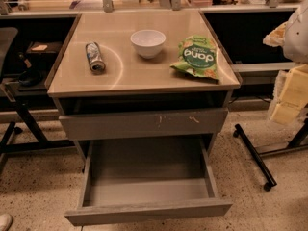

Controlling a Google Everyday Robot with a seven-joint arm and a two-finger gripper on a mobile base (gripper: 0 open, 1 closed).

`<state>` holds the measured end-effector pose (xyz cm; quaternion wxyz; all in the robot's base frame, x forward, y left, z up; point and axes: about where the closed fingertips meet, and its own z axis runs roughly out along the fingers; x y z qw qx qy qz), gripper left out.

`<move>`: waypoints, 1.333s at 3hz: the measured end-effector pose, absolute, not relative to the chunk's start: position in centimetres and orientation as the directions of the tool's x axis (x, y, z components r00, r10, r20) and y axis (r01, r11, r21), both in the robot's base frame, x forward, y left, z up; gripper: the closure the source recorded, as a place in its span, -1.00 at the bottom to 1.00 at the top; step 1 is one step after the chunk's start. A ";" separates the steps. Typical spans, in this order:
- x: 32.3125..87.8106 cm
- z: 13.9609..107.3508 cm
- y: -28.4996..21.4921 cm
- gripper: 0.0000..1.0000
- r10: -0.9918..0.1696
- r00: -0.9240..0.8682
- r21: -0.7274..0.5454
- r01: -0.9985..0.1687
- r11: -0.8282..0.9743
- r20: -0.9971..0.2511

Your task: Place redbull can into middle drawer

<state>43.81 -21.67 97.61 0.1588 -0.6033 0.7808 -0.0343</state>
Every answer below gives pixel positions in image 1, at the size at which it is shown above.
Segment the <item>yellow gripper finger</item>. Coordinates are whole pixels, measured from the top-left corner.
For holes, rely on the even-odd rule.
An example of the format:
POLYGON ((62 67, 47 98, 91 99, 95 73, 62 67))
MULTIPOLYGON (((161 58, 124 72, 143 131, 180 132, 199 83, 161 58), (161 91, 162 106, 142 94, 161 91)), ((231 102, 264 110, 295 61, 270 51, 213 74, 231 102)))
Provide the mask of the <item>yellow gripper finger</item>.
POLYGON ((269 119, 291 123, 308 104, 308 65, 298 65, 276 77, 273 100, 269 105, 269 119))
POLYGON ((285 41, 286 22, 280 24, 263 38, 263 44, 271 47, 283 46, 285 41))

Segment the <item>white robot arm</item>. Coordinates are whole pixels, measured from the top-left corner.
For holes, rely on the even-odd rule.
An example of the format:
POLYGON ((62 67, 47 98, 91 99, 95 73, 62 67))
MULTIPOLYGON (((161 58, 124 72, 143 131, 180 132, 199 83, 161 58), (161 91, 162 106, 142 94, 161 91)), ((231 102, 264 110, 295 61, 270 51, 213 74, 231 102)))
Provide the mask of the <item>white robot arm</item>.
POLYGON ((308 0, 304 0, 287 22, 263 39, 263 44, 280 46, 285 58, 295 62, 285 81, 276 80, 270 119, 280 124, 292 122, 308 104, 308 0))

